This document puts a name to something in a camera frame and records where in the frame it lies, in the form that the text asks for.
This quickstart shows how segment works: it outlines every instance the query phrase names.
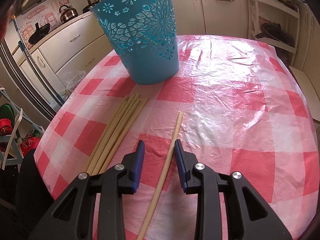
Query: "metal screw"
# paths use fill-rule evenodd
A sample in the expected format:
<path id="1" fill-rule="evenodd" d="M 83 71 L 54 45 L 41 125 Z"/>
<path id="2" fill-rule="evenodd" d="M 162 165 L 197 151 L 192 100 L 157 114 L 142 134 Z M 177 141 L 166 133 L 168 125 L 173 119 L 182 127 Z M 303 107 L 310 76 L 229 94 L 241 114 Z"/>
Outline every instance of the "metal screw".
<path id="1" fill-rule="evenodd" d="M 232 177 L 235 179 L 240 179 L 242 177 L 242 174 L 239 171 L 235 171 L 232 173 Z"/>
<path id="2" fill-rule="evenodd" d="M 200 171 L 205 168 L 205 166 L 204 166 L 203 163 L 197 163 L 197 164 L 195 165 L 195 167 L 196 167 L 197 170 L 200 170 Z"/>
<path id="3" fill-rule="evenodd" d="M 115 166 L 115 169 L 116 169 L 117 171 L 122 171 L 122 170 L 124 169 L 124 165 L 123 165 L 123 164 L 117 164 L 117 165 Z"/>
<path id="4" fill-rule="evenodd" d="M 81 172 L 79 175 L 78 175 L 78 178 L 79 179 L 86 179 L 88 177 L 88 174 L 85 173 L 85 172 Z"/>

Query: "black chair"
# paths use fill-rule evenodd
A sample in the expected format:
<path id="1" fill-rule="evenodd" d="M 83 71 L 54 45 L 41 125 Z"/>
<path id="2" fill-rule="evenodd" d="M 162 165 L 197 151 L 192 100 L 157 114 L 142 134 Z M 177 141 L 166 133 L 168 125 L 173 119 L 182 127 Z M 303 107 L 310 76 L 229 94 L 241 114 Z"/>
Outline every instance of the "black chair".
<path id="1" fill-rule="evenodd" d="M 18 221 L 30 231 L 54 201 L 38 172 L 34 152 L 28 151 L 22 161 L 16 189 Z"/>

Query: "frying pan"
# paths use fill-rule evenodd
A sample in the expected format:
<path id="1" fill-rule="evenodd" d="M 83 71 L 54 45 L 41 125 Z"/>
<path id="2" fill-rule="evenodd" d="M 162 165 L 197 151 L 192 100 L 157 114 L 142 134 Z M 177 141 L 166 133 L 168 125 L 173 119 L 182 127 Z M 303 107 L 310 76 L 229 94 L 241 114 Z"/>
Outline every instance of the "frying pan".
<path id="1" fill-rule="evenodd" d="M 37 44 L 50 31 L 50 23 L 47 23 L 39 28 L 39 23 L 36 23 L 36 31 L 31 35 L 28 42 L 32 45 Z"/>

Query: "white shelf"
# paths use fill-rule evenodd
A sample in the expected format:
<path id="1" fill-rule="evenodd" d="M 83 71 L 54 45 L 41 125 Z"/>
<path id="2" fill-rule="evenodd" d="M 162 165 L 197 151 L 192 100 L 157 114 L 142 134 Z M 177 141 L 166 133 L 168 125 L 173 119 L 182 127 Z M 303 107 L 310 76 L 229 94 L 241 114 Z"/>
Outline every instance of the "white shelf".
<path id="1" fill-rule="evenodd" d="M 281 48 L 281 49 L 284 49 L 286 51 L 289 51 L 291 53 L 296 53 L 297 49 L 294 48 L 294 47 L 291 47 L 287 44 L 284 44 L 283 42 L 280 42 L 280 41 L 276 41 L 276 40 L 273 40 L 273 39 L 270 39 L 270 38 L 255 38 L 256 41 L 261 41 L 261 42 L 264 42 L 264 43 L 267 43 L 269 45 L 272 45 L 274 47 L 278 47 L 278 48 Z"/>
<path id="2" fill-rule="evenodd" d="M 320 101 L 307 75 L 302 71 L 290 67 L 304 94 L 313 119 L 320 121 Z"/>
<path id="3" fill-rule="evenodd" d="M 300 14 L 298 12 L 296 12 L 295 10 L 290 9 L 289 7 L 285 6 L 283 3 L 280 3 L 279 1 L 275 0 L 252 0 L 252 1 L 258 1 L 258 2 L 262 2 L 265 4 L 268 4 L 270 6 L 276 7 L 294 17 L 296 17 L 297 19 L 300 18 Z"/>

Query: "table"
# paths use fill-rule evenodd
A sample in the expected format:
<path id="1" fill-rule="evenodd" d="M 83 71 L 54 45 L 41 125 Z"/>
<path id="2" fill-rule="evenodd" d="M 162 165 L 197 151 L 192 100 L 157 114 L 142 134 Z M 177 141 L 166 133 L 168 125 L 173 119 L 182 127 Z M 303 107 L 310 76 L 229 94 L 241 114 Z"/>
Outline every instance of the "table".
<path id="1" fill-rule="evenodd" d="M 121 99 L 149 101 L 110 166 L 145 141 L 140 187 L 124 195 L 126 239 L 134 240 L 151 201 L 178 111 L 183 147 L 216 172 L 240 171 L 298 237 L 312 220 L 319 188 L 315 129 L 306 100 L 265 43 L 220 36 L 179 36 L 180 69 L 165 82 L 136 85 L 114 51 L 78 85 L 35 152 L 56 199 L 84 166 Z M 196 195 L 183 194 L 173 160 L 146 239 L 193 239 Z M 221 201 L 223 238 L 226 214 Z"/>

